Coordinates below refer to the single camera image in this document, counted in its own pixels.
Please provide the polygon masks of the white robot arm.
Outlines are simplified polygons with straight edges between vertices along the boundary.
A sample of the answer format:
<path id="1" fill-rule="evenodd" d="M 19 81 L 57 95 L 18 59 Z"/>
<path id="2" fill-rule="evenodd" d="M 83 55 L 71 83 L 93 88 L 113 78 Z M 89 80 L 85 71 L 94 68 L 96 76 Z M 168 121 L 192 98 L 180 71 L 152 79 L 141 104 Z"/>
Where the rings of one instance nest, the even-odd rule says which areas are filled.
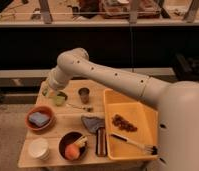
<path id="1" fill-rule="evenodd" d="M 61 53 L 48 75 L 53 90 L 79 75 L 158 111 L 158 171 L 199 171 L 199 83 L 169 83 L 151 76 L 98 65 L 83 48 Z"/>

